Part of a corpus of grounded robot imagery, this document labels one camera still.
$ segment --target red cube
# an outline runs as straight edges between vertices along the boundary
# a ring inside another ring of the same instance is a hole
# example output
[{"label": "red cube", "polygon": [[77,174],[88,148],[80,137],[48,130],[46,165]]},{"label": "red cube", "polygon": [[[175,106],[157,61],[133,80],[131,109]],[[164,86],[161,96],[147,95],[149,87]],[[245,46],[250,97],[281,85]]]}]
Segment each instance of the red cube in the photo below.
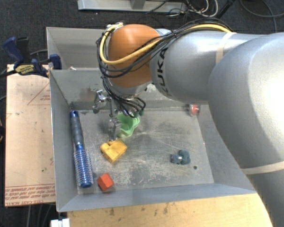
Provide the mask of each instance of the red cube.
[{"label": "red cube", "polygon": [[104,173],[97,179],[98,185],[102,191],[106,191],[114,185],[114,181],[111,179],[108,173]]}]

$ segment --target yellow cable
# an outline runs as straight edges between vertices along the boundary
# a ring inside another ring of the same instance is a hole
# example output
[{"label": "yellow cable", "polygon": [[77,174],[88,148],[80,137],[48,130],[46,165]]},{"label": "yellow cable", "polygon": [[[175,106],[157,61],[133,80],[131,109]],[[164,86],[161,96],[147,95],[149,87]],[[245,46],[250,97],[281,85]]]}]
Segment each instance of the yellow cable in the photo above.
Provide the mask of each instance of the yellow cable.
[{"label": "yellow cable", "polygon": [[[138,54],[140,53],[143,53],[147,50],[149,50],[151,47],[153,47],[155,44],[157,44],[160,40],[157,40],[155,42],[152,42],[146,46],[144,46],[143,48],[121,58],[121,59],[118,59],[116,61],[108,61],[104,55],[103,55],[103,48],[104,48],[104,43],[105,43],[105,40],[107,39],[107,36],[109,35],[109,32],[113,29],[116,29],[120,26],[122,26],[123,24],[116,24],[116,25],[112,25],[111,27],[109,27],[106,32],[105,32],[105,36],[103,36],[103,38],[101,39],[101,42],[100,42],[100,49],[99,49],[99,54],[100,54],[100,58],[101,60],[106,63],[106,64],[109,64],[109,65],[116,65],[116,64],[120,64],[120,63],[123,63],[135,56],[137,56]],[[186,30],[189,30],[189,29],[195,29],[195,28],[214,28],[214,29],[217,29],[217,30],[220,30],[220,31],[223,31],[223,32],[226,32],[226,33],[229,33],[231,32],[230,30],[226,29],[225,27],[221,26],[221,25],[216,25],[216,24],[202,24],[202,25],[195,25],[195,26],[192,26]]]}]

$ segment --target gray bin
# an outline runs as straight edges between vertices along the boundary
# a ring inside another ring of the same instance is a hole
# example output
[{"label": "gray bin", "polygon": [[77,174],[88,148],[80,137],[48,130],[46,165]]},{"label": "gray bin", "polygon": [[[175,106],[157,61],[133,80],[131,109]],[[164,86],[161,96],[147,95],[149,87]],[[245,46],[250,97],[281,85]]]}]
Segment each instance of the gray bin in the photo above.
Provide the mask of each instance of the gray bin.
[{"label": "gray bin", "polygon": [[[185,105],[161,95],[153,85],[141,94],[147,108],[134,134],[122,139],[127,151],[114,163],[100,152],[108,140],[109,111],[91,110],[102,88],[96,44],[102,30],[47,28],[49,54],[62,58],[63,70],[50,73],[53,150],[58,212],[182,201],[255,193],[227,150],[208,105],[190,116]],[[78,110],[95,184],[76,185],[70,110]],[[170,154],[186,149],[188,165],[173,164]],[[96,179],[108,172],[114,187],[103,193]]]}]

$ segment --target yellow block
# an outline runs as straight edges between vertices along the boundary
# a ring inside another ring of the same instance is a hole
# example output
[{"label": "yellow block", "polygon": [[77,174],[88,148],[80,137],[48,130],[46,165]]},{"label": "yellow block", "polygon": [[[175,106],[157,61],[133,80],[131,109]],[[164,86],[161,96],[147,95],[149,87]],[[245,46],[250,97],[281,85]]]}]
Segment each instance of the yellow block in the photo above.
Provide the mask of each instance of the yellow block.
[{"label": "yellow block", "polygon": [[100,146],[100,150],[102,151],[104,157],[110,163],[113,163],[115,160],[117,160],[126,151],[126,149],[127,146],[120,139],[108,141]]}]

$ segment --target cardboard sheet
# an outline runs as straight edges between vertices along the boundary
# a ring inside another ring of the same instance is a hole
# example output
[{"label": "cardboard sheet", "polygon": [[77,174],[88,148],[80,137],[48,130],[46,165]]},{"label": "cardboard sheet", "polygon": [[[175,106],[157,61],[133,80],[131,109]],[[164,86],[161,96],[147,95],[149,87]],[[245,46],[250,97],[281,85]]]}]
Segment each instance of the cardboard sheet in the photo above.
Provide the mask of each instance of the cardboard sheet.
[{"label": "cardboard sheet", "polygon": [[49,79],[7,77],[5,206],[55,202]]}]

